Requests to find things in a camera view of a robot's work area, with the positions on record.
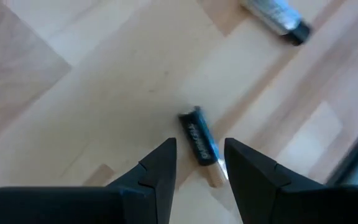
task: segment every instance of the light wood floor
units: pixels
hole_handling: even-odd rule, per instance
[[[237,223],[181,133],[189,105],[220,150],[325,182],[358,138],[358,0],[288,2],[314,27],[302,47],[236,0],[0,0],[0,186],[104,185],[176,137],[171,222]]]

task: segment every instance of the black plastic part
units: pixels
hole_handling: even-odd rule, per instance
[[[201,166],[209,166],[218,161],[218,147],[208,129],[201,108],[196,106],[190,113],[179,114],[179,121],[198,163]]]
[[[311,27],[305,22],[301,21],[297,28],[293,29],[288,34],[283,35],[283,38],[294,46],[304,44],[311,35]]]
[[[166,140],[107,187],[0,189],[0,223],[169,223],[176,140]]]
[[[358,223],[358,186],[327,188],[235,139],[224,157],[244,223]]]

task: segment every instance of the black battery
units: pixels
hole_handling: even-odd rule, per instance
[[[179,120],[198,163],[201,166],[216,163],[219,159],[218,147],[208,129],[201,108],[195,106],[189,113],[179,114]]]

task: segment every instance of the black plastic tip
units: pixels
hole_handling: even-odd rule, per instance
[[[271,223],[277,195],[323,187],[235,139],[226,139],[224,158],[244,223]]]
[[[283,38],[294,46],[299,46],[309,39],[311,33],[312,28],[305,22],[301,21],[297,28],[293,29],[288,34],[285,34]]]
[[[139,184],[155,189],[157,223],[169,223],[177,174],[177,140],[167,139],[139,164],[147,171]]]

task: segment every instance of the metal object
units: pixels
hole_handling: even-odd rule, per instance
[[[179,115],[179,120],[201,166],[209,172],[214,187],[220,187],[227,181],[226,165],[219,159],[219,151],[209,132],[203,113],[199,106],[190,112]]]
[[[357,185],[319,184],[235,139],[224,158],[243,223],[358,223]]]
[[[241,0],[241,4],[295,46],[310,36],[310,26],[284,0]]]

